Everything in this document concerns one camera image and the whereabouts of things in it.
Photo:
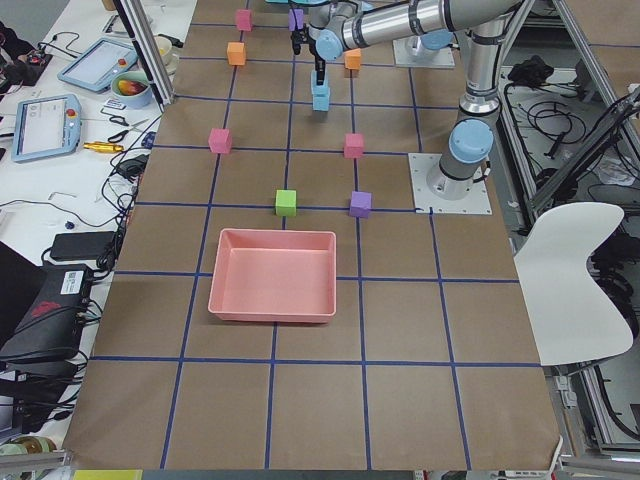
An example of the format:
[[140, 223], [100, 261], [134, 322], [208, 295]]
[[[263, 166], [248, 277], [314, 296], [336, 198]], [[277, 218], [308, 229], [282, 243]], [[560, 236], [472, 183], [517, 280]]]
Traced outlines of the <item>light blue block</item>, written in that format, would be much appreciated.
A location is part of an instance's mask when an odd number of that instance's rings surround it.
[[318, 112], [328, 112], [330, 108], [331, 89], [327, 85], [313, 85], [312, 109]]
[[323, 77], [322, 80], [319, 80], [318, 72], [315, 70], [311, 72], [310, 84], [313, 98], [330, 96], [330, 87], [327, 78]]

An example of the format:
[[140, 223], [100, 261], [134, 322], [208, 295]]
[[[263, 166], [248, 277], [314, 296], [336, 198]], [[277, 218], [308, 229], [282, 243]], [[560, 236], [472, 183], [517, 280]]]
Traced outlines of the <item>purple block far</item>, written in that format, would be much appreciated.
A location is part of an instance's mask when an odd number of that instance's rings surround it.
[[302, 30], [304, 27], [304, 10], [293, 8], [288, 11], [288, 28], [291, 32]]

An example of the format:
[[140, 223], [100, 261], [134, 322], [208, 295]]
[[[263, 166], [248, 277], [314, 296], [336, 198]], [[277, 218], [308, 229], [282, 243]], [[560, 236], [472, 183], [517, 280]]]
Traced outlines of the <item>purple block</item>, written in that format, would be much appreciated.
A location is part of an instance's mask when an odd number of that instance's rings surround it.
[[372, 194], [365, 191], [353, 191], [349, 204], [349, 215], [354, 218], [368, 218], [372, 210]]
[[293, 8], [288, 11], [288, 28], [291, 32], [302, 30], [304, 27], [304, 10]]

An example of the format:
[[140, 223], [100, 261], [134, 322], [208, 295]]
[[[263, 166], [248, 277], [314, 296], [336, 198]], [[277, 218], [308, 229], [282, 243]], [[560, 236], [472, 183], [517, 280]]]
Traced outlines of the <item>orange block right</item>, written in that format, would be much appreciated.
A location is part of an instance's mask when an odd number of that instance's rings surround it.
[[344, 66], [350, 71], [359, 71], [362, 65], [362, 51], [360, 49], [348, 50], [344, 53]]

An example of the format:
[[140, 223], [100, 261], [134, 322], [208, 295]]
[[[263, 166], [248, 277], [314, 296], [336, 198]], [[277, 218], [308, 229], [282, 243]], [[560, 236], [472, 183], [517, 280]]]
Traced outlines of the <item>orange block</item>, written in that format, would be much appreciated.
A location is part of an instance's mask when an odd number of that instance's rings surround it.
[[226, 49], [227, 61], [231, 66], [244, 66], [247, 61], [246, 45], [244, 42], [229, 42]]
[[344, 66], [350, 71], [359, 71], [362, 65], [362, 51], [360, 49], [348, 50], [344, 53]]

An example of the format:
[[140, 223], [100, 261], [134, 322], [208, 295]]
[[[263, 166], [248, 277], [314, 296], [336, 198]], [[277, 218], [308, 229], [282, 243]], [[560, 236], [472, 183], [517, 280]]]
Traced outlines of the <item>pink block far left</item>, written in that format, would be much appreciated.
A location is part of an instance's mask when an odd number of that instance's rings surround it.
[[235, 12], [236, 28], [241, 32], [250, 32], [253, 29], [252, 11], [250, 9], [238, 9]]

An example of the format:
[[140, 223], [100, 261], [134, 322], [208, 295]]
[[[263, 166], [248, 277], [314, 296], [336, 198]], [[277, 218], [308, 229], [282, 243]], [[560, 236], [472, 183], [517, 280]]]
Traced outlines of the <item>pink block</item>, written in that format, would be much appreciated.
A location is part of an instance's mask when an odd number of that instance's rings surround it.
[[231, 131], [225, 128], [213, 128], [208, 137], [208, 145], [215, 154], [228, 154], [232, 149]]
[[250, 9], [238, 9], [235, 12], [236, 28], [241, 32], [250, 32], [253, 29], [252, 11]]
[[343, 155], [348, 159], [358, 159], [364, 155], [364, 136], [360, 133], [347, 133], [344, 138]]

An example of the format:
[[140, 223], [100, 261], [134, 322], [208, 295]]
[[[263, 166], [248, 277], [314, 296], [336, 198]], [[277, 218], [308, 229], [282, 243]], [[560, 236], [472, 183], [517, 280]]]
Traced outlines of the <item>orange block left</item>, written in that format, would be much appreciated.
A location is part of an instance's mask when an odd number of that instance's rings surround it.
[[244, 66], [247, 61], [246, 45], [244, 42], [229, 42], [226, 49], [227, 61], [231, 66]]

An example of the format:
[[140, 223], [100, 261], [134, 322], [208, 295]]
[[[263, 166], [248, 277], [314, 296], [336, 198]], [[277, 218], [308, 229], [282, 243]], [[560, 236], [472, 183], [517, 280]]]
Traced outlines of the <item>pink block middle right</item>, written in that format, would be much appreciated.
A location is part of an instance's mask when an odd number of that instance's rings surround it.
[[343, 155], [348, 159], [358, 159], [364, 155], [364, 136], [360, 133], [347, 133], [344, 138]]

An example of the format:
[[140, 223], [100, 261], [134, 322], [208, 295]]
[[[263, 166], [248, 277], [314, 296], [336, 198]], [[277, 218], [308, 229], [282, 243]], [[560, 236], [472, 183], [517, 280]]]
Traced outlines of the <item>pink block middle left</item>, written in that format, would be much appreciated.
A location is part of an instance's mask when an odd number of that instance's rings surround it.
[[213, 128], [208, 137], [208, 145], [215, 154], [228, 154], [232, 149], [231, 131], [225, 128]]

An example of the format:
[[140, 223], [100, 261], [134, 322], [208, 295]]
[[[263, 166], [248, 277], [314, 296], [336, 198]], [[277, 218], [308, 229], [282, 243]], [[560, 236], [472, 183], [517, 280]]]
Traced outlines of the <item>cream bowl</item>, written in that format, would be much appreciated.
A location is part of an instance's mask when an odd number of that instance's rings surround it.
[[173, 74], [175, 67], [173, 66], [174, 54], [171, 41], [160, 35], [156, 35], [154, 40], [167, 73]]

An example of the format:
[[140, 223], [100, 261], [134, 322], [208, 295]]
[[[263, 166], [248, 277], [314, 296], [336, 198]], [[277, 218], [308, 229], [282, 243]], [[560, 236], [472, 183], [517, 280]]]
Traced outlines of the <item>green block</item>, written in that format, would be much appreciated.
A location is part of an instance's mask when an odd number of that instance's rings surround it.
[[294, 217], [297, 214], [297, 192], [278, 189], [275, 196], [275, 213], [279, 217]]

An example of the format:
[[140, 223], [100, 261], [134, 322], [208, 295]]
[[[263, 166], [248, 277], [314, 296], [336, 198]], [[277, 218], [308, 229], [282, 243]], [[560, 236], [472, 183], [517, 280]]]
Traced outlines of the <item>purple block near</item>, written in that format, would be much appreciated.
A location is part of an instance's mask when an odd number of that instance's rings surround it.
[[353, 191], [349, 204], [349, 215], [354, 218], [368, 218], [372, 210], [372, 194], [365, 191]]

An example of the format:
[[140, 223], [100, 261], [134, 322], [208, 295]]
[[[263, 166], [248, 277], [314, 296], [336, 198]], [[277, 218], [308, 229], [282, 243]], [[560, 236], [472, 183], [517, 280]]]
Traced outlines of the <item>blue bowl with fruit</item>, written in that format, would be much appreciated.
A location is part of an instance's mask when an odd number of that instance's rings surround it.
[[152, 90], [142, 71], [127, 71], [111, 82], [113, 96], [126, 108], [141, 109], [152, 100]]

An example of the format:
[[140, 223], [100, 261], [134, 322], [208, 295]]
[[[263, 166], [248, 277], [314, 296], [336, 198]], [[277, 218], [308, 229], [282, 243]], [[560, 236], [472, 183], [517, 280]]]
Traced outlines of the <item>scissors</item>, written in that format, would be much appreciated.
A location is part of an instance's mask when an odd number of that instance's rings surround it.
[[146, 119], [137, 122], [128, 122], [124, 116], [113, 115], [109, 117], [109, 121], [122, 127], [122, 130], [107, 138], [107, 142], [110, 144], [118, 144], [124, 140], [124, 138], [132, 131], [139, 131], [139, 126], [146, 122]]

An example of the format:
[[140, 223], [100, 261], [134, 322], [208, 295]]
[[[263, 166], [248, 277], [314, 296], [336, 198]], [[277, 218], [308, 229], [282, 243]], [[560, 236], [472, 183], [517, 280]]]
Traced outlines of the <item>teach pendant far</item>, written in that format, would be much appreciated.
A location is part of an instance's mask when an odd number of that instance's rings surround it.
[[101, 38], [64, 67], [57, 78], [91, 92], [108, 89], [113, 79], [131, 69], [138, 61], [132, 45]]

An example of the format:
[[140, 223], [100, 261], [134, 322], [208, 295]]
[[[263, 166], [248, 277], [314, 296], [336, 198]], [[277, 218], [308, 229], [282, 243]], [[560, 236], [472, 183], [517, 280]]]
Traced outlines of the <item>teach pendant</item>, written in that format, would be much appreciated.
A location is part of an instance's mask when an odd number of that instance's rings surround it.
[[131, 69], [138, 61], [132, 45], [101, 38], [64, 67], [57, 78], [91, 92], [108, 89], [113, 79]]
[[12, 160], [24, 163], [73, 153], [81, 138], [81, 111], [73, 94], [20, 102]]

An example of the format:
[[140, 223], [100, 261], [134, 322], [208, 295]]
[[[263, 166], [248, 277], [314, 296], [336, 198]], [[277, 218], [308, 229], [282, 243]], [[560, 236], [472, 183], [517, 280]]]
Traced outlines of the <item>pink plastic tray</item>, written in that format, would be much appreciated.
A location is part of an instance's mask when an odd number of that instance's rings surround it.
[[337, 309], [331, 231], [225, 228], [208, 310], [225, 321], [327, 323]]

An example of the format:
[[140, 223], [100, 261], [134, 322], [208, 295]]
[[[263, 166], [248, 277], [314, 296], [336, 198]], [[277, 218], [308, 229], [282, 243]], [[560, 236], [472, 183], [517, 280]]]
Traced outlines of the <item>gold metal cylinder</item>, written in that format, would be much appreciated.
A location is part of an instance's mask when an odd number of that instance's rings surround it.
[[83, 148], [105, 154], [115, 154], [124, 150], [123, 145], [109, 142], [85, 142]]

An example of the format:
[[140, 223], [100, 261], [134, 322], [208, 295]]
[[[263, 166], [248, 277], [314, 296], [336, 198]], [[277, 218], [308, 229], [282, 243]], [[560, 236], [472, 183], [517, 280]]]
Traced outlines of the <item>teach pendant near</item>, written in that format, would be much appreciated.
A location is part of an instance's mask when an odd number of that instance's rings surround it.
[[81, 138], [81, 111], [73, 94], [20, 102], [12, 160], [24, 163], [73, 153]]

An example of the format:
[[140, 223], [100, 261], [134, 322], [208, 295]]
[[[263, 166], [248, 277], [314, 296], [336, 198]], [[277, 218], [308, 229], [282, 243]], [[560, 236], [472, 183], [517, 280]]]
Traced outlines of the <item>black power adapter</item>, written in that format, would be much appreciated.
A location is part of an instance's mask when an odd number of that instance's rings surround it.
[[114, 237], [113, 231], [60, 233], [55, 236], [49, 254], [56, 261], [96, 260]]

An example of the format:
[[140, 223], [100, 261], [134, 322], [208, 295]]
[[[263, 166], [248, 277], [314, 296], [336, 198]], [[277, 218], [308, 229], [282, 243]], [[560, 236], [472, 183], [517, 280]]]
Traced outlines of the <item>white chair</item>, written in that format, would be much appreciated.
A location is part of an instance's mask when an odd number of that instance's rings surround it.
[[543, 366], [606, 359], [631, 348], [630, 327], [587, 269], [623, 215], [619, 206], [599, 202], [554, 207], [536, 220], [515, 255]]

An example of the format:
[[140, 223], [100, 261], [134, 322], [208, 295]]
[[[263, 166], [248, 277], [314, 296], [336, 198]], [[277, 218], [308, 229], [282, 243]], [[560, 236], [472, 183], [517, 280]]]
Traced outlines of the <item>aluminium frame post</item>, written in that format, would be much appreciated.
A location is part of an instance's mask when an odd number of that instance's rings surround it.
[[147, 15], [139, 0], [114, 0], [158, 106], [164, 109], [174, 100], [174, 89], [161, 59]]

